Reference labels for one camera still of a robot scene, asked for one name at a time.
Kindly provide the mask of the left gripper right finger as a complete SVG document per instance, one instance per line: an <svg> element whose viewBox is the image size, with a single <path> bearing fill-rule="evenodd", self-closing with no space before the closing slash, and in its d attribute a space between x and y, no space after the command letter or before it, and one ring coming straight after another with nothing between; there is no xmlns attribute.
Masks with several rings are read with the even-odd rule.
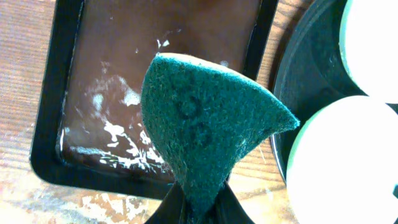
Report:
<svg viewBox="0 0 398 224"><path fill-rule="evenodd" d="M224 182L216 196L210 210L210 220L214 224L254 224L227 182Z"/></svg>

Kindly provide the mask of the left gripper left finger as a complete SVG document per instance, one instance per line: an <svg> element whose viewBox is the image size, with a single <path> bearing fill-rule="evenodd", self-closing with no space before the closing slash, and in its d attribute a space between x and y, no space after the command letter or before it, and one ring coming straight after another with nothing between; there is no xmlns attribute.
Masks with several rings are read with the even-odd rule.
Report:
<svg viewBox="0 0 398 224"><path fill-rule="evenodd" d="M187 224L187 201L178 182L169 190L145 224Z"/></svg>

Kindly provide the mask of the green scouring sponge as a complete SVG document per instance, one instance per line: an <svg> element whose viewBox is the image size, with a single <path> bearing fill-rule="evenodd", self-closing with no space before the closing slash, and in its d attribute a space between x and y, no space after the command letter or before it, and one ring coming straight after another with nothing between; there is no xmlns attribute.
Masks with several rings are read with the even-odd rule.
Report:
<svg viewBox="0 0 398 224"><path fill-rule="evenodd" d="M210 210L234 165L273 134L300 122L269 90L191 55L157 54L141 92L144 126L187 201L187 223Z"/></svg>

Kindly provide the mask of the light blue plate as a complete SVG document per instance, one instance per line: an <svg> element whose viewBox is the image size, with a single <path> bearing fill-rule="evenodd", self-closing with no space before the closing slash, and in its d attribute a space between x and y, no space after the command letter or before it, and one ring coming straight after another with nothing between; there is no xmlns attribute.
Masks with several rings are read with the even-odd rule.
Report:
<svg viewBox="0 0 398 224"><path fill-rule="evenodd" d="M339 46L350 79L365 94L397 103L397 0L348 0Z"/></svg>
<svg viewBox="0 0 398 224"><path fill-rule="evenodd" d="M397 113L368 96L342 98L301 128L287 163L300 223L397 220Z"/></svg>

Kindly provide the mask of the black rectangular tray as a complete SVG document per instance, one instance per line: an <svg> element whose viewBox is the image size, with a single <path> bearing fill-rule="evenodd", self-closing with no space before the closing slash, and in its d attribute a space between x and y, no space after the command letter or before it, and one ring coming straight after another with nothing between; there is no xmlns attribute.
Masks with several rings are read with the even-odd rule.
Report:
<svg viewBox="0 0 398 224"><path fill-rule="evenodd" d="M30 164L56 185L163 199L174 182L142 123L141 86L159 52L256 79L276 1L55 3Z"/></svg>

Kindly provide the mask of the round black tray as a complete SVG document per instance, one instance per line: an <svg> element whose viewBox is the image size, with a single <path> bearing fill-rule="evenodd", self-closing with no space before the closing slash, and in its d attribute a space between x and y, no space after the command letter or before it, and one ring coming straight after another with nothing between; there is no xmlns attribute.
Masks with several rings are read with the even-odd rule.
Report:
<svg viewBox="0 0 398 224"><path fill-rule="evenodd" d="M348 96L364 95L349 78L339 50L346 0L316 0L287 44L273 94L304 124L318 110Z"/></svg>

